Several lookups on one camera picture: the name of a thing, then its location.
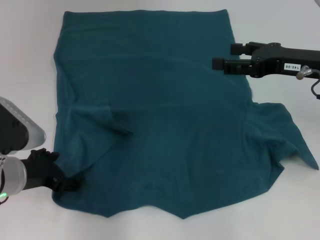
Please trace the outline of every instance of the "white background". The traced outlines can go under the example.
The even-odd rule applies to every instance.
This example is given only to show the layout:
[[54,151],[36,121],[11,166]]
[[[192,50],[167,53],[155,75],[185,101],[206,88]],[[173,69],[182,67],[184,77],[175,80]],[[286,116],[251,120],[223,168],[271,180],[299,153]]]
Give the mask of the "white background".
[[[0,96],[45,130],[48,150],[53,150],[57,111],[53,53],[64,12],[139,9],[227,9],[238,43],[320,50],[320,8],[313,0],[0,0]],[[248,80],[255,101],[287,107],[320,164],[320,100],[310,91],[314,80],[279,75]],[[104,218],[58,207],[46,188],[23,191],[0,206],[0,239],[318,240],[320,172],[297,158],[282,164],[285,170],[269,192],[185,220],[155,207]]]

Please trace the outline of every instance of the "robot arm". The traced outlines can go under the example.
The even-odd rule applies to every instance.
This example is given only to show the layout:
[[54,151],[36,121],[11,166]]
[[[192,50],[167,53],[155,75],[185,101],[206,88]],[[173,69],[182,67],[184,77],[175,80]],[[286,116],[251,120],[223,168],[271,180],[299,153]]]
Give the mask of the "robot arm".
[[47,187],[62,194],[77,191],[81,177],[68,178],[54,163],[57,152],[32,150],[27,159],[7,156],[42,145],[45,132],[17,106],[0,97],[0,204],[22,190]]
[[[296,76],[298,80],[320,77],[320,51],[285,48],[276,42],[249,42],[246,45],[232,44],[230,53],[237,56],[245,54],[251,56],[251,59],[213,58],[212,69],[223,70],[224,74],[249,75],[252,78],[270,74]],[[317,99],[320,99],[320,94],[315,93],[314,87],[319,82],[320,79],[311,87]]]

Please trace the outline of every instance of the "teal t-shirt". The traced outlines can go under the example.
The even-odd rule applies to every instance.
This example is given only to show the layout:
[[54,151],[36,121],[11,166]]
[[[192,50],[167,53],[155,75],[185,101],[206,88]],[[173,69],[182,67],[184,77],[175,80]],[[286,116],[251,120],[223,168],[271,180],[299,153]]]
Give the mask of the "teal t-shirt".
[[54,150],[68,209],[110,217],[152,205],[180,218],[260,195],[299,155],[318,165],[282,104],[211,69],[234,37],[217,12],[66,12],[54,60]]

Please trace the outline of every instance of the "silver metal cylinder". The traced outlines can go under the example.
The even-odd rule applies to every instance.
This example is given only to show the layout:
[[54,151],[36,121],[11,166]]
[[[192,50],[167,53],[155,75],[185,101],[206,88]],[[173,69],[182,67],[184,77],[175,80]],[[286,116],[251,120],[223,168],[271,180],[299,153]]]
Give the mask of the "silver metal cylinder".
[[6,193],[7,196],[20,193],[24,189],[27,182],[27,171],[23,162],[14,156],[8,156],[2,168],[5,177],[2,193]]

